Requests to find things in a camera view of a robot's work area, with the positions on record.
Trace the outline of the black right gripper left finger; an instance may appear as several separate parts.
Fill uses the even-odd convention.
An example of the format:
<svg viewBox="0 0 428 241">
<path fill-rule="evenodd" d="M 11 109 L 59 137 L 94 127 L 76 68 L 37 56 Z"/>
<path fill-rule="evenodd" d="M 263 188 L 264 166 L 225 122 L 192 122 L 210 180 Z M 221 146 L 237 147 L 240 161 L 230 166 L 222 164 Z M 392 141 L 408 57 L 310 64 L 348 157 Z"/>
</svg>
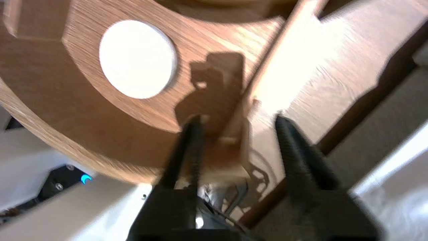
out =
<svg viewBox="0 0 428 241">
<path fill-rule="evenodd" d="M 202 116 L 183 127 L 159 179 L 130 227 L 129 241 L 164 241 L 178 230 L 195 229 L 199 171 L 204 147 Z M 176 189 L 183 166 L 190 167 L 189 186 Z"/>
</svg>

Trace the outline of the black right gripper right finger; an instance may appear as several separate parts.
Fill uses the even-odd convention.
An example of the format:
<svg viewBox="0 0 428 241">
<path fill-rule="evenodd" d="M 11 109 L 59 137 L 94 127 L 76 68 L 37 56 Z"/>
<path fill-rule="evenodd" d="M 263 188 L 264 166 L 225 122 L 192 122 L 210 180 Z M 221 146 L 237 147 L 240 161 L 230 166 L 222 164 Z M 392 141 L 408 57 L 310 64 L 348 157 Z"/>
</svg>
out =
<svg viewBox="0 0 428 241">
<path fill-rule="evenodd" d="M 326 157 L 310 144 L 295 121 L 276 114 L 274 130 L 286 194 L 298 214 L 315 226 L 318 241 L 380 241 L 382 227 L 361 199 L 345 188 Z"/>
</svg>

